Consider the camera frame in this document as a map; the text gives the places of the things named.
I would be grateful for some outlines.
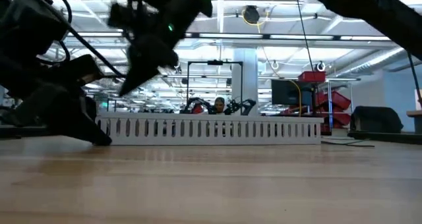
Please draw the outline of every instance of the ceiling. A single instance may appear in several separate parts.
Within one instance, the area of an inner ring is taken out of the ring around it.
[[[118,30],[107,27],[111,3],[125,4],[126,0],[68,1],[73,11],[74,28],[106,59],[116,65],[118,70],[126,72],[128,66],[125,50],[128,44]],[[402,1],[422,13],[422,0]],[[259,27],[245,24],[241,16],[245,5],[258,7],[261,15]],[[65,9],[60,0],[54,0],[54,6]],[[212,18],[200,14],[188,30],[188,33],[192,34],[203,33],[204,37],[187,37],[176,47],[182,74],[186,74],[187,61],[232,60],[233,50],[242,47],[257,48],[260,76],[274,76],[274,70],[280,76],[298,76],[303,71],[310,70],[309,54],[313,61],[323,61],[328,65],[327,72],[330,77],[356,77],[360,74],[354,72],[362,72],[362,69],[367,70],[373,65],[381,67],[386,59],[406,56],[401,51],[397,52],[399,48],[395,43],[366,22],[337,16],[316,0],[215,0],[213,6]],[[309,40],[309,54],[303,37],[303,28]],[[260,35],[271,35],[271,39],[256,37]],[[65,43],[73,57],[90,53],[72,36],[69,36]],[[62,50],[53,46],[46,57],[53,58],[57,52],[64,56]],[[111,73],[103,65],[101,69]],[[229,65],[220,67],[194,65],[190,73],[231,76]],[[213,100],[221,95],[229,97],[226,82],[226,79],[192,79],[190,87],[198,88],[194,91],[194,96]],[[116,80],[114,82],[101,80],[90,85],[87,90],[89,89],[91,93],[107,92],[110,98],[114,98],[120,84],[121,82]],[[176,108],[185,101],[185,86],[181,78],[157,77],[142,85],[142,91],[135,92],[128,98],[120,98],[119,103],[134,107],[148,105]],[[260,105],[270,101],[269,88],[268,80],[260,80]]]

